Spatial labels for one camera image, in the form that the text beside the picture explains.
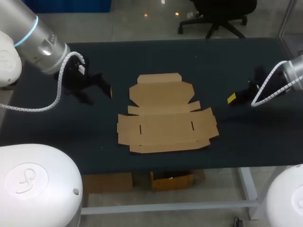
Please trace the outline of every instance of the yellow label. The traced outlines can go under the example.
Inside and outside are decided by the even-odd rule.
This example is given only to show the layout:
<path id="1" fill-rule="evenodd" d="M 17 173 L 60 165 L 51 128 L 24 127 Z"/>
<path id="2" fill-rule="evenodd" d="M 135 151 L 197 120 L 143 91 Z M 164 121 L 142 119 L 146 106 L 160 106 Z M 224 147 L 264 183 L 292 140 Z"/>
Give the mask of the yellow label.
<path id="1" fill-rule="evenodd" d="M 236 94 L 233 93 L 229 98 L 227 99 L 228 104 L 231 103 L 234 99 L 236 99 Z"/>

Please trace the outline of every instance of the cardboard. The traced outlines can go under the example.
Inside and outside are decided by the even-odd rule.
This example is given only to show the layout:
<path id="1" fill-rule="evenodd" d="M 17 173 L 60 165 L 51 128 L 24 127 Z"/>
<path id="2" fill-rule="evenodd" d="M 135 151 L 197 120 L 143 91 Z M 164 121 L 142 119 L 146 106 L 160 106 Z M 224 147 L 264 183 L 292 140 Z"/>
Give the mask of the cardboard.
<path id="1" fill-rule="evenodd" d="M 132 174 L 84 175 L 83 188 L 85 194 L 129 191 L 133 188 Z"/>
<path id="2" fill-rule="evenodd" d="M 157 192 L 186 189 L 193 185 L 193 181 L 194 175 L 191 171 L 151 172 L 151 188 Z"/>
<path id="3" fill-rule="evenodd" d="M 211 108 L 195 111 L 200 102 L 188 103 L 193 86 L 178 73 L 140 75 L 137 81 L 129 96 L 138 107 L 128 106 L 136 116 L 118 115 L 119 144 L 137 153 L 191 150 L 219 135 Z"/>

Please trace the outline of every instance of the black office chair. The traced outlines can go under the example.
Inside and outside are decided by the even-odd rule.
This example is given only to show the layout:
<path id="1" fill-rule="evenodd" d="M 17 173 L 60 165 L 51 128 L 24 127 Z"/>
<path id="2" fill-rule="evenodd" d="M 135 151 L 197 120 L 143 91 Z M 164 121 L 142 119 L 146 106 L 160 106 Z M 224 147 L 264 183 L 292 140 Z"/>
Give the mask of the black office chair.
<path id="1" fill-rule="evenodd" d="M 245 36 L 228 21 L 242 20 L 242 25 L 247 25 L 247 14 L 252 13 L 257 7 L 257 0 L 192 0 L 198 10 L 198 18 L 181 21 L 178 34 L 183 33 L 183 25 L 211 23 L 206 39 L 209 39 L 214 30 L 222 26 L 234 33 L 239 38 Z"/>

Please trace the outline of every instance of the black tablecloth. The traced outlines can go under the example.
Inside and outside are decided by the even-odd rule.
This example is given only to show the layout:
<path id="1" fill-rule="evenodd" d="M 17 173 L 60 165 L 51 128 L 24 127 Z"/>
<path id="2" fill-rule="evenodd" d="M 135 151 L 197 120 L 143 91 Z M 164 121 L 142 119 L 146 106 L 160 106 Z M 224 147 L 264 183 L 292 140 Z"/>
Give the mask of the black tablecloth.
<path id="1" fill-rule="evenodd" d="M 227 98 L 247 86 L 254 68 L 270 71 L 286 55 L 275 39 L 176 40 L 71 44 L 90 59 L 92 73 L 104 73 L 113 100 L 97 87 L 86 92 L 95 104 L 63 95 L 44 113 L 8 110 L 0 145 L 40 143 L 68 154 L 81 173 L 181 170 L 240 166 L 295 165 L 303 162 L 303 92 L 275 98 L 259 108 L 227 105 Z M 207 148 L 134 154 L 117 143 L 118 114 L 127 113 L 129 87 L 140 74 L 178 72 L 193 84 L 202 109 L 212 107 L 220 136 Z M 56 96 L 56 81 L 26 65 L 11 105 L 44 107 Z"/>

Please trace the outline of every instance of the white spiral cable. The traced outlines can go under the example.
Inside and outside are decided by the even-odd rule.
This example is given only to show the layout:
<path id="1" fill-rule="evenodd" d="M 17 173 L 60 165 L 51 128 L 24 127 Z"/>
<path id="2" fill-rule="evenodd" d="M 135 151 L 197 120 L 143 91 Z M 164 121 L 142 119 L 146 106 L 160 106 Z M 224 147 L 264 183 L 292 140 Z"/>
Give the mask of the white spiral cable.
<path id="1" fill-rule="evenodd" d="M 64 60 L 62 62 L 62 65 L 61 65 L 61 68 L 60 68 L 60 71 L 59 71 L 58 86 L 57 86 L 57 97 L 56 97 L 56 99 L 54 100 L 54 102 L 52 104 L 50 104 L 47 107 L 38 108 L 38 109 L 21 108 L 21 107 L 15 107 L 15 106 L 4 105 L 4 104 L 0 104 L 0 107 L 5 108 L 5 109 L 10 109 L 10 110 L 23 111 L 23 112 L 43 112 L 43 111 L 47 111 L 47 110 L 52 109 L 60 101 L 61 92 L 62 92 L 62 78 L 63 78 L 64 69 L 65 69 L 66 63 L 68 62 L 70 57 L 74 56 L 74 55 L 79 58 L 79 60 L 81 61 L 82 64 L 85 64 L 83 56 L 81 54 L 79 54 L 78 52 L 71 52 L 64 58 Z"/>
<path id="2" fill-rule="evenodd" d="M 251 106 L 252 107 L 256 107 L 258 105 L 264 104 L 265 102 L 269 101 L 270 99 L 276 97 L 277 95 L 279 95 L 280 93 L 284 92 L 285 90 L 289 89 L 290 87 L 292 87 L 294 84 L 298 83 L 300 80 L 303 79 L 303 75 L 298 77 L 297 79 L 291 81 L 290 83 L 286 84 L 284 87 L 280 88 L 278 91 L 274 92 L 273 94 L 271 94 L 270 96 L 266 97 L 265 99 L 256 102 L 257 99 L 259 98 L 259 96 L 261 95 L 263 89 L 265 88 L 266 84 L 268 83 L 269 79 L 272 77 L 272 75 L 275 73 L 275 71 L 279 68 L 280 65 L 286 63 L 287 61 L 281 61 L 279 62 L 269 73 L 269 75 L 267 76 L 267 78 L 265 79 L 264 83 L 262 84 L 261 88 L 259 89 L 256 97 L 253 99 L 253 101 L 251 102 Z"/>

